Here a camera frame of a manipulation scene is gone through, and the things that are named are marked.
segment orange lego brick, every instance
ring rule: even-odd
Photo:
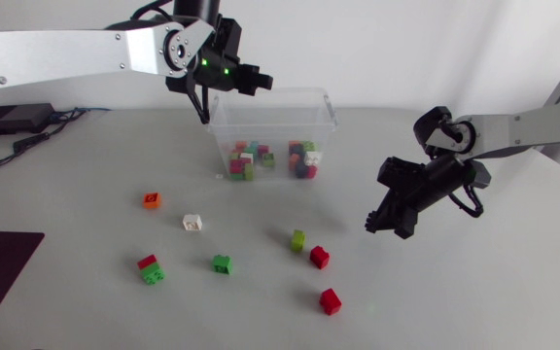
[[[146,193],[144,195],[144,208],[146,209],[157,209],[161,205],[161,194],[158,192],[155,193]]]

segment green lego brick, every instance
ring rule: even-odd
[[[293,239],[291,239],[291,250],[294,252],[301,252],[303,249],[303,242],[306,240],[306,234],[296,229],[293,231]]]
[[[245,181],[254,180],[254,165],[248,163],[245,164],[245,170],[243,171],[243,177]]]
[[[303,141],[301,144],[303,145],[303,150],[305,152],[317,151],[317,146],[312,141]]]
[[[232,261],[230,257],[220,255],[213,257],[213,270],[218,273],[232,274]]]
[[[150,285],[154,285],[157,281],[165,278],[165,273],[159,266],[158,262],[153,262],[150,265],[144,267],[144,269],[142,269],[140,273],[142,274],[142,278],[144,278],[144,281],[146,281],[146,283]]]
[[[274,160],[272,153],[262,155],[262,166],[273,167],[275,164],[276,161]]]
[[[245,150],[243,150],[243,153],[249,153],[250,155],[255,155],[257,153],[257,149],[256,147],[246,147]]]

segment stacked lego bricks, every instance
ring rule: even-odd
[[[274,145],[274,148],[280,147],[277,143]],[[273,172],[278,166],[282,166],[280,169],[286,166],[289,177],[314,179],[321,156],[317,144],[312,141],[289,141],[287,154],[274,154],[269,144],[259,141],[236,141],[229,153],[227,168],[235,181],[253,181],[257,171]]]

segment black cable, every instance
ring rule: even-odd
[[[79,117],[81,117],[82,115],[84,115],[88,111],[92,111],[92,110],[109,111],[109,109],[106,109],[106,108],[75,108],[75,109],[72,109],[70,111],[53,113],[50,116],[51,124],[58,124],[59,123],[60,126],[58,126],[55,130],[53,130],[51,132],[44,132],[42,134],[30,136],[30,137],[24,138],[22,140],[16,141],[15,145],[14,145],[15,146],[14,152],[7,157],[1,158],[0,159],[0,166],[8,164],[9,162],[14,160],[15,158],[23,155],[26,151],[28,151],[28,150],[34,148],[35,146],[38,146],[41,143],[49,140],[51,136],[56,135],[57,133],[61,132],[64,129],[64,127],[66,127],[67,124],[69,124],[70,122],[76,121]]]
[[[166,11],[160,8],[161,6],[169,4],[170,2],[172,2],[172,0],[157,0],[148,5],[144,5],[141,8],[137,9],[135,13],[133,13],[131,19],[137,20],[149,11],[157,11],[158,13],[162,14],[168,21],[172,21],[172,17]]]
[[[474,204],[474,210],[472,210],[470,207],[468,207],[468,205],[464,204],[461,200],[459,200],[459,198],[455,194],[451,193],[448,195],[448,197],[451,198],[451,200],[455,204],[457,204],[460,209],[468,213],[473,218],[480,217],[481,214],[483,214],[483,204],[481,204],[481,201],[478,199],[478,196],[474,192],[474,188],[464,185],[464,190],[466,190],[466,194],[468,195],[468,198],[470,198],[472,204]]]

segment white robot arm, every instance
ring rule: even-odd
[[[241,28],[218,13],[220,0],[181,1],[174,16],[158,0],[131,20],[105,30],[0,32],[0,88],[133,71],[166,77],[171,91],[186,93],[203,123],[209,122],[208,89],[254,95],[273,79],[237,56]],[[146,11],[163,16],[139,19]],[[202,86],[202,103],[195,94]]]

